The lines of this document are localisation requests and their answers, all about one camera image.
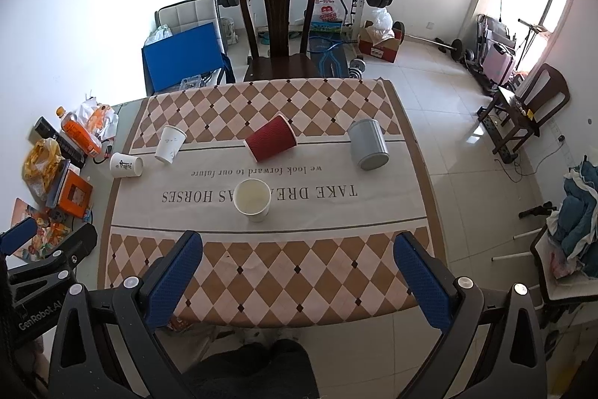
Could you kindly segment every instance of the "black pants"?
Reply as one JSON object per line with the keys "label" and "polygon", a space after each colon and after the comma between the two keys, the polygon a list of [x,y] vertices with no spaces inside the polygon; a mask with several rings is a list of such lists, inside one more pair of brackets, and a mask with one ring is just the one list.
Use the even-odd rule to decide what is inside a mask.
{"label": "black pants", "polygon": [[305,349],[278,340],[270,350],[260,343],[218,353],[184,374],[198,399],[317,399],[318,385]]}

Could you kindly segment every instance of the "yellow plastic bag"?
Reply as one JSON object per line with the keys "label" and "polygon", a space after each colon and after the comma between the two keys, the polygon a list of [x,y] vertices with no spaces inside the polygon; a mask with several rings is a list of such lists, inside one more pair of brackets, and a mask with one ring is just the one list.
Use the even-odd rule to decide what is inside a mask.
{"label": "yellow plastic bag", "polygon": [[63,159],[58,142],[54,139],[41,139],[29,152],[23,164],[25,183],[34,196],[44,203],[56,176],[58,164]]}

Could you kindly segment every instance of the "dark brown wooden chair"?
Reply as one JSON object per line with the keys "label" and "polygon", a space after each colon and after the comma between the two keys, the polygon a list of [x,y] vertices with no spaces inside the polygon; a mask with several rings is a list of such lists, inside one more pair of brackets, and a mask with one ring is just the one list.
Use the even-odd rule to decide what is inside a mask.
{"label": "dark brown wooden chair", "polygon": [[[544,72],[547,72],[549,79],[546,84],[531,98],[529,99],[534,87]],[[534,114],[537,111],[551,101],[554,97],[562,93],[564,99],[561,100],[553,109],[551,109],[546,115],[540,120],[534,118],[530,121],[525,112],[531,110]],[[569,87],[567,87],[567,81],[564,79],[563,74],[556,68],[544,63],[540,66],[540,69],[534,74],[530,84],[525,89],[525,92],[521,96],[516,96],[509,90],[499,87],[496,91],[492,102],[488,106],[488,109],[484,111],[479,117],[479,120],[484,118],[484,114],[489,113],[490,110],[495,107],[496,109],[506,112],[506,118],[502,121],[501,125],[505,125],[508,121],[513,122],[513,128],[509,133],[496,144],[496,147],[492,150],[494,154],[504,146],[507,142],[512,139],[518,139],[519,141],[513,148],[513,152],[516,152],[521,145],[531,137],[532,134],[539,136],[540,127],[548,122],[548,120],[555,115],[560,109],[562,109],[571,99],[569,94]],[[517,136],[517,133],[524,130],[525,133],[521,136]]]}
{"label": "dark brown wooden chair", "polygon": [[264,0],[268,33],[270,36],[270,58],[259,56],[258,41],[253,21],[247,8],[247,0],[240,0],[243,22],[249,39],[251,63],[244,81],[287,78],[320,77],[318,69],[307,56],[310,19],[316,0],[307,0],[306,22],[301,33],[299,53],[289,56],[289,8],[291,0]]}

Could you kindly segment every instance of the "white chair leg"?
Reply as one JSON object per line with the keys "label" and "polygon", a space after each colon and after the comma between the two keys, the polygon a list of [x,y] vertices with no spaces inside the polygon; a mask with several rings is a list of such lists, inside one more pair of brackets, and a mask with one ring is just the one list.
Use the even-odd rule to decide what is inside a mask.
{"label": "white chair leg", "polygon": [[503,261],[505,259],[515,259],[516,257],[525,257],[531,255],[531,252],[519,252],[518,254],[497,255],[492,258],[493,261]]}
{"label": "white chair leg", "polygon": [[536,235],[538,232],[540,232],[542,229],[541,228],[537,228],[536,230],[530,230],[529,232],[525,232],[524,234],[518,234],[516,236],[513,236],[513,240],[516,239],[521,239],[522,237],[527,237],[527,236],[533,236]]}

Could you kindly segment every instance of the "blue gripper pad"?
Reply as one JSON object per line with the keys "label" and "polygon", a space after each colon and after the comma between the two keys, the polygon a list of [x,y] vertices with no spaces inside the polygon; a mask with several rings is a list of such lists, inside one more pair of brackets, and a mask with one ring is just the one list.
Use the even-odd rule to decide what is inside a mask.
{"label": "blue gripper pad", "polygon": [[153,332],[165,326],[201,262],[203,244],[197,232],[187,230],[139,290],[145,324]]}
{"label": "blue gripper pad", "polygon": [[393,255],[430,326],[446,332],[453,322],[449,295],[403,234],[395,238]]}
{"label": "blue gripper pad", "polygon": [[0,237],[0,252],[11,255],[19,247],[37,234],[37,223],[34,218],[27,217]]}

